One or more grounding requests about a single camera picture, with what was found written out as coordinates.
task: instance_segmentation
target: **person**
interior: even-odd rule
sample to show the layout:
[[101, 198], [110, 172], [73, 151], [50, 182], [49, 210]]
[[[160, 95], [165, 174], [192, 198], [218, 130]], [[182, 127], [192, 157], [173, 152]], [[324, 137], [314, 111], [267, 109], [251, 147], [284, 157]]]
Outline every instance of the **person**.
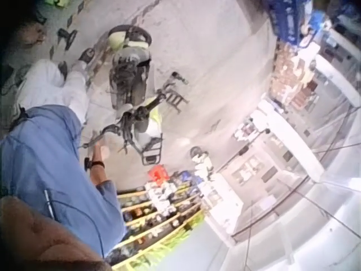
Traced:
[[16, 95], [15, 120], [0, 143], [1, 196], [17, 198], [22, 209], [61, 224], [56, 227], [64, 234], [68, 231], [92, 255], [104, 258], [126, 228], [101, 144], [93, 149], [90, 178], [79, 162], [89, 103], [86, 67], [93, 57], [93, 49], [85, 50], [67, 76], [50, 60], [39, 60], [28, 71]]

